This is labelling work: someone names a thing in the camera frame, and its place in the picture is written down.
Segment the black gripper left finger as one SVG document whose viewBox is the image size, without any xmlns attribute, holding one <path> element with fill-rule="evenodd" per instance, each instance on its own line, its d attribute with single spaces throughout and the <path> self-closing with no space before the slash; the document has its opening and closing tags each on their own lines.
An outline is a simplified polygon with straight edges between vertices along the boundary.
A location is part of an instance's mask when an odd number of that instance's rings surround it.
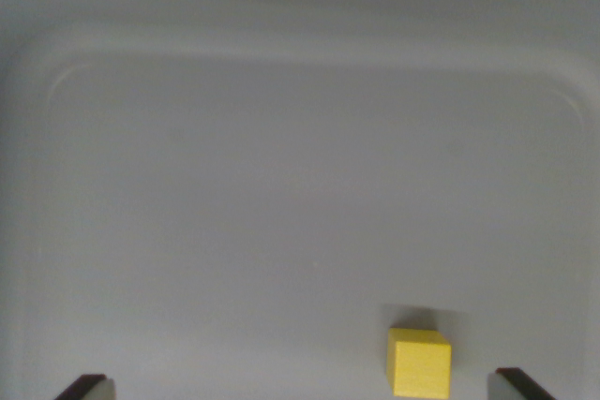
<svg viewBox="0 0 600 400">
<path fill-rule="evenodd" d="M 68 385 L 55 400 L 114 400 L 115 383 L 104 374 L 84 374 Z"/>
</svg>

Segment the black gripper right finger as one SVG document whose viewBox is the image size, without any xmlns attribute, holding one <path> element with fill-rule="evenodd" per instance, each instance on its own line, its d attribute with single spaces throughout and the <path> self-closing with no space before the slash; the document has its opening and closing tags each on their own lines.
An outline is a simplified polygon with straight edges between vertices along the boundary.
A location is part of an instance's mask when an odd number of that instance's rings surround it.
<svg viewBox="0 0 600 400">
<path fill-rule="evenodd" d="M 487 376 L 488 400 L 555 400 L 518 367 L 502 367 Z"/>
</svg>

